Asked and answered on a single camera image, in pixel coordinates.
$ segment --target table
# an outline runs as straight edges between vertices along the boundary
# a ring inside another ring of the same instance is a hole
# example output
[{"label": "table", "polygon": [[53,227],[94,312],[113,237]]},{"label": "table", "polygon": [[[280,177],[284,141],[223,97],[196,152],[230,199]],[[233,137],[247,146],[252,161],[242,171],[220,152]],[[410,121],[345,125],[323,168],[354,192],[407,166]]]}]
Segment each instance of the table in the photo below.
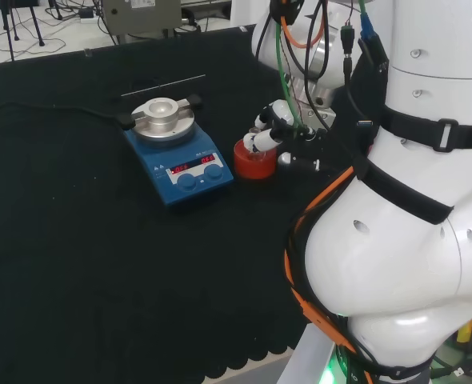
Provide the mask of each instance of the table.
[{"label": "table", "polygon": [[[91,4],[91,1],[87,0],[85,4],[89,5]],[[23,60],[25,58],[33,58],[37,56],[47,56],[50,52],[56,50],[58,50],[58,54],[62,54],[65,52],[84,50],[85,48],[99,48],[102,46],[113,45],[110,37],[100,31],[96,22],[84,24],[80,23],[79,18],[60,22],[45,12],[47,7],[48,5],[36,6],[34,8],[35,14],[37,18],[39,18],[38,27],[41,31],[42,38],[47,39],[44,46],[39,46],[38,40],[33,37],[37,35],[35,32],[34,22],[31,20],[30,8],[17,9],[21,21],[26,21],[24,22],[24,26],[30,30],[33,36],[21,25],[16,26],[18,36],[20,37],[19,41],[14,41],[14,33],[11,33],[14,51],[21,52],[19,54],[14,53],[16,60]],[[14,19],[16,24],[19,23],[19,17],[17,14],[14,15]],[[10,28],[12,28],[10,16],[9,25]],[[2,14],[0,11],[0,33],[3,32],[2,26]],[[0,62],[9,61],[10,53],[8,52],[9,44],[6,34],[0,36],[0,49],[6,50],[6,52],[0,51]],[[34,54],[24,53],[24,50],[29,50]]]},{"label": "table", "polygon": [[[0,64],[0,102],[114,114],[197,92],[197,121],[232,167],[233,145],[281,97],[250,35],[236,28]],[[327,178],[238,181],[166,210],[117,127],[0,111],[0,381],[201,382],[294,347],[306,320],[283,279],[283,237]]]}]

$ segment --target green cable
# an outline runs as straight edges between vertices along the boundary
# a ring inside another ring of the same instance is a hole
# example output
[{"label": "green cable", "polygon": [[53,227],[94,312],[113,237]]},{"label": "green cable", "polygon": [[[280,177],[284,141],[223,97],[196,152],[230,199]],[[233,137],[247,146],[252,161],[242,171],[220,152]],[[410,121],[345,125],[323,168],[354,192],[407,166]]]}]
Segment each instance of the green cable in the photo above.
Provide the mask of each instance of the green cable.
[{"label": "green cable", "polygon": [[364,0],[358,0],[358,6],[361,8],[361,13],[365,14],[366,13],[366,3]]},{"label": "green cable", "polygon": [[294,126],[302,126],[302,121],[298,117],[297,111],[294,108],[293,100],[291,100],[290,92],[287,89],[286,79],[284,77],[284,69],[282,68],[282,57],[281,57],[281,26],[277,23],[277,33],[275,36],[275,45],[277,49],[277,64],[278,72],[281,77],[282,90],[284,91],[284,97],[286,98],[287,105],[290,108],[291,114],[294,119]]}]

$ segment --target red container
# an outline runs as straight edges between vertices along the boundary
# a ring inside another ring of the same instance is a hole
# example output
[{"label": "red container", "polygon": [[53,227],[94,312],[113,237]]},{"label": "red container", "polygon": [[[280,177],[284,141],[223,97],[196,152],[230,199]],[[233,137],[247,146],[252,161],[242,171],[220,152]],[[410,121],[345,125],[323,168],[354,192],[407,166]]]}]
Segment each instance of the red container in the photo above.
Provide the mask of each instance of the red container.
[{"label": "red container", "polygon": [[261,180],[274,174],[276,169],[276,149],[252,154],[243,145],[243,140],[240,140],[234,146],[234,170],[236,170],[239,177]]}]

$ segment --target digital display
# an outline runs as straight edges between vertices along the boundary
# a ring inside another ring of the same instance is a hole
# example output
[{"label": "digital display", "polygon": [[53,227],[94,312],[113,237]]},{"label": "digital display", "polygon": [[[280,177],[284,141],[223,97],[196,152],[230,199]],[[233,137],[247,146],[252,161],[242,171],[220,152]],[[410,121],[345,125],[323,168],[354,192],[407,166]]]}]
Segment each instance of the digital display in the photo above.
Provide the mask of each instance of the digital display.
[{"label": "digital display", "polygon": [[193,168],[194,166],[200,166],[201,164],[207,164],[208,162],[214,162],[215,160],[216,157],[214,156],[214,154],[208,154],[203,158],[197,158],[195,160],[192,160],[191,162],[185,162],[184,164],[180,164],[178,166],[172,166],[169,169],[172,174],[178,174],[180,172],[183,172],[184,170]]}]

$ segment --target sticker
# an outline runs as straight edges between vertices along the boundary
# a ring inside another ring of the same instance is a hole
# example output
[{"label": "sticker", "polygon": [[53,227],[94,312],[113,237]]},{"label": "sticker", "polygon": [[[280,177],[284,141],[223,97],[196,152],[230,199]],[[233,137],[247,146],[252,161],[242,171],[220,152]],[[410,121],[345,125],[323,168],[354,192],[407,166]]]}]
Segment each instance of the sticker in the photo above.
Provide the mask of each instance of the sticker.
[{"label": "sticker", "polygon": [[156,6],[156,0],[131,0],[131,8],[147,8]]}]

